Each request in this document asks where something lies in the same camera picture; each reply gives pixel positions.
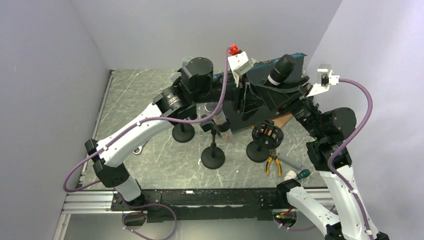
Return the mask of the black wireless microphone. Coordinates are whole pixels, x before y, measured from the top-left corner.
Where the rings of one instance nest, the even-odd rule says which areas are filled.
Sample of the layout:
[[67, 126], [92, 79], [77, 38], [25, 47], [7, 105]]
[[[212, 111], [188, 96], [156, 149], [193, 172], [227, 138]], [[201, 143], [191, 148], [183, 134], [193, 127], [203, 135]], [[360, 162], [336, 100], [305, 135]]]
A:
[[283, 55], [271, 69], [264, 85], [269, 87], [281, 87], [283, 82], [294, 70], [295, 65], [296, 59], [292, 55]]

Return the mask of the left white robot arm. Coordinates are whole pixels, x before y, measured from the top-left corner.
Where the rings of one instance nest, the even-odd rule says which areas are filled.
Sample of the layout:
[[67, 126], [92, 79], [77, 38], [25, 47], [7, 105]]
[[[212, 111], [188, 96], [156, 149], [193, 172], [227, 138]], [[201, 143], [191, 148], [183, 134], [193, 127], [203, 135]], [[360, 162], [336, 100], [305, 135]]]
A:
[[230, 123], [222, 113], [224, 101], [233, 101], [230, 92], [241, 89], [242, 76], [254, 68], [257, 60], [244, 53], [225, 59], [222, 80], [213, 74], [213, 63], [205, 57], [185, 60], [171, 75], [172, 85], [164, 89], [132, 121], [87, 150], [99, 181], [114, 188], [131, 210], [144, 203], [142, 188], [129, 174], [124, 160], [139, 146], [157, 134], [177, 125], [200, 124], [209, 120], [217, 129], [228, 132]]

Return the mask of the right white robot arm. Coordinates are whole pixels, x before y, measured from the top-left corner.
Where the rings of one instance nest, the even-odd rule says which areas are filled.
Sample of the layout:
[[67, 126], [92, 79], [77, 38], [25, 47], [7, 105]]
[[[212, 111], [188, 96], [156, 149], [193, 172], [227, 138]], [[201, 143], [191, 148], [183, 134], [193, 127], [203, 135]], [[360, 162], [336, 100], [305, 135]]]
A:
[[389, 236], [378, 230], [366, 210], [347, 150], [371, 116], [372, 96], [360, 83], [347, 81], [358, 87], [367, 101], [365, 116], [357, 122], [355, 112], [348, 107], [321, 112], [312, 101], [314, 95], [327, 92], [330, 85], [344, 83], [345, 79], [330, 80], [326, 85], [313, 85], [308, 80], [308, 77], [289, 83], [264, 80], [255, 91], [266, 106], [290, 111], [312, 136], [313, 141], [306, 144], [307, 154], [323, 178], [336, 212], [311, 197], [295, 179], [278, 184], [276, 203], [300, 211], [326, 240], [387, 240]]

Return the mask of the glitter handle microphone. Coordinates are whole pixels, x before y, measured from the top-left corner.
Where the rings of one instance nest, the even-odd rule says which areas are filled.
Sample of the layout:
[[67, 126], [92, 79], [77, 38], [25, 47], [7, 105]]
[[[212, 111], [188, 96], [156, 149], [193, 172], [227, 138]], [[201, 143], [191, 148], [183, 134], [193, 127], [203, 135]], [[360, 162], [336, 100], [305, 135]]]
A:
[[230, 142], [233, 139], [233, 133], [230, 129], [230, 123], [227, 120], [221, 107], [218, 108], [218, 102], [208, 102], [205, 104], [205, 110], [212, 113], [217, 110], [217, 113], [212, 117], [215, 125], [218, 127], [221, 137]]

